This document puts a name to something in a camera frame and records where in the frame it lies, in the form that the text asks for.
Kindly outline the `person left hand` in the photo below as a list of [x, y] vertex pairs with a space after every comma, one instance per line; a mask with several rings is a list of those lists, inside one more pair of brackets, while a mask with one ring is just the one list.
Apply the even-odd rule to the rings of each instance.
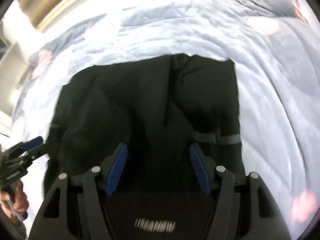
[[11, 220], [11, 221], [17, 221], [17, 214], [25, 213], [29, 207], [29, 202], [27, 200], [27, 196], [25, 192], [23, 191], [23, 183], [21, 180], [16, 181], [15, 184], [15, 199], [13, 207], [10, 207], [7, 205], [7, 202], [10, 200], [10, 195], [7, 192], [1, 191], [1, 208], [4, 212], [4, 214]]

